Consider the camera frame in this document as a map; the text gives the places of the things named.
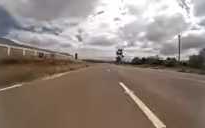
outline cloud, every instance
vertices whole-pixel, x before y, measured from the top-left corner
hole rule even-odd
[[[0,5],[24,17],[50,21],[61,17],[86,17],[96,2],[96,0],[13,0],[12,2],[0,0]]]
[[[196,16],[205,16],[205,0],[192,0],[194,5],[194,14]]]
[[[48,33],[41,34],[29,31],[13,30],[9,33],[8,37],[24,44],[38,46],[41,48],[50,48],[51,50],[61,50],[62,48],[72,46],[72,42],[69,39]]]
[[[86,58],[174,56],[178,34],[205,47],[205,0],[0,0],[0,36]]]
[[[185,32],[181,37],[182,53],[190,50],[200,50],[205,48],[205,30],[191,30]],[[162,46],[160,53],[163,55],[174,55],[178,53],[178,39],[174,38],[172,41],[166,42]]]
[[[18,22],[7,12],[6,9],[0,7],[0,36],[8,34],[10,29],[17,28]]]

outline roadside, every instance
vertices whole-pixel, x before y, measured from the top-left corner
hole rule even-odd
[[[149,65],[149,64],[128,65],[128,66],[138,67],[138,68],[150,68],[150,69],[163,70],[163,71],[205,75],[205,71],[202,69],[196,69],[196,68],[191,68],[191,67],[186,67],[186,66],[166,67],[166,66],[156,66],[156,65]]]
[[[68,59],[7,58],[0,60],[0,88],[88,66],[89,64],[87,63]]]

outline asphalt road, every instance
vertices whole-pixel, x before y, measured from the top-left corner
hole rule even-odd
[[[205,76],[104,64],[0,91],[0,128],[161,127],[152,115],[205,128]]]

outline dashed center line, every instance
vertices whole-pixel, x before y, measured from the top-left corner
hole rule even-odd
[[[166,128],[166,125],[127,86],[122,82],[119,82],[119,84],[156,128]]]

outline fence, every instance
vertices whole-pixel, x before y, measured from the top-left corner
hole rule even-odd
[[[64,55],[57,52],[48,52],[43,50],[35,50],[17,46],[3,45],[0,44],[0,58],[5,57],[44,57],[54,59],[73,59],[72,56]]]

